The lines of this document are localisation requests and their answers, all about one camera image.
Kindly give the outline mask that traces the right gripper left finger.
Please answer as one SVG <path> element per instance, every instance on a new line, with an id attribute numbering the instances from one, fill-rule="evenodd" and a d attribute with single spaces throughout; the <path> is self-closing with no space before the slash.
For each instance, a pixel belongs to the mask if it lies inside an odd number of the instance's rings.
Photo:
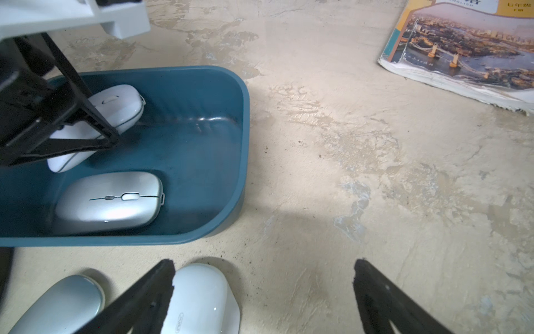
<path id="1" fill-rule="evenodd" d="M 175 266 L 161 260 L 78 333 L 160 333 L 174 287 Z"/>

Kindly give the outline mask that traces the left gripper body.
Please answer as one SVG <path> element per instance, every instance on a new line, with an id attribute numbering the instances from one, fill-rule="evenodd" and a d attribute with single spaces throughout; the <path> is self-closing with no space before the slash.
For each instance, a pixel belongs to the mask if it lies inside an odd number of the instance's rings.
<path id="1" fill-rule="evenodd" d="M 36 68 L 22 53 L 24 42 L 1 42 L 1 165 L 48 159 L 74 150 L 76 143 L 53 139 L 70 122 L 79 99 L 68 83 L 53 89 L 43 75 L 54 67 L 50 57 L 37 51 Z"/>

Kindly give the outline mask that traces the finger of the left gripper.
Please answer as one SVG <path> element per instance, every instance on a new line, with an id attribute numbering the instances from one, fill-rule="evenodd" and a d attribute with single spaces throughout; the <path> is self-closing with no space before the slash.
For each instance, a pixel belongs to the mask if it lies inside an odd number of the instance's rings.
<path id="1" fill-rule="evenodd" d="M 97 137 L 94 139 L 81 137 L 67 139 L 51 136 L 52 150 L 54 152 L 83 152 L 113 148 L 119 142 L 118 131 L 88 101 L 93 95 L 92 91 L 48 33 L 41 33 L 40 37 L 50 49 L 56 67 L 65 78 L 65 83 L 50 95 L 52 109 L 60 114 L 59 120 L 56 121 L 56 129 L 60 131 L 67 126 L 85 124 L 97 132 Z"/>

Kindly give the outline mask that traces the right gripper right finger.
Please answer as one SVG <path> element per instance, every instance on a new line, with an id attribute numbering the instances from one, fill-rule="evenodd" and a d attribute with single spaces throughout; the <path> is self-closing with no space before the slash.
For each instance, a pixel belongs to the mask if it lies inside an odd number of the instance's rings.
<path id="1" fill-rule="evenodd" d="M 354 266 L 353 289 L 365 333 L 450 333 L 369 261 Z"/>

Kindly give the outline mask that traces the white rounded mouse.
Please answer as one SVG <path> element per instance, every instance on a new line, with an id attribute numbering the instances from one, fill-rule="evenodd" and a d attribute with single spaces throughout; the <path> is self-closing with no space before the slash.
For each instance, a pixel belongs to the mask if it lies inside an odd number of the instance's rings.
<path id="1" fill-rule="evenodd" d="M 241 314 L 225 275 L 208 264 L 176 271 L 162 333 L 238 333 Z"/>

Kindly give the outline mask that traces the white slim mouse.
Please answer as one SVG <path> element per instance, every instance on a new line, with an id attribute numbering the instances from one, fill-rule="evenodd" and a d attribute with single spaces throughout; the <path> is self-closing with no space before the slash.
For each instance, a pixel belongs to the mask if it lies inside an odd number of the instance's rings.
<path id="1" fill-rule="evenodd" d="M 88 101 L 119 134 L 130 129 L 143 115 L 145 100 L 131 85 L 122 84 L 96 93 Z M 102 139 L 87 122 L 65 126 L 51 135 L 52 139 Z M 63 173 L 95 154 L 93 151 L 65 154 L 47 160 L 50 171 Z"/>

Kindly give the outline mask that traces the teal plastic storage box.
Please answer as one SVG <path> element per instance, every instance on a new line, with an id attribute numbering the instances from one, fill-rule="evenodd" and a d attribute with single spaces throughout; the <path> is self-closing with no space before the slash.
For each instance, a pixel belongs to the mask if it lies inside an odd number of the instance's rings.
<path id="1" fill-rule="evenodd" d="M 44 161 L 1 170 L 1 245 L 140 246 L 185 244 L 216 235 L 235 222 L 246 186 L 250 96 L 243 80 L 216 66 L 84 72 L 93 92 L 135 87 L 145 111 L 112 150 L 66 173 Z M 60 195 L 79 178 L 147 171 L 164 187 L 165 203 L 146 227 L 91 236 L 48 231 Z"/>

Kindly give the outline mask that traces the black mouse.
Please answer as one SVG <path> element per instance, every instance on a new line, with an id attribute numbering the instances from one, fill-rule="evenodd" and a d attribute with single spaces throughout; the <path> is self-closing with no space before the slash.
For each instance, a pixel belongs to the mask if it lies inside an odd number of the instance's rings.
<path id="1" fill-rule="evenodd" d="M 3 300 L 13 265 L 14 248 L 0 248 L 0 299 Z"/>

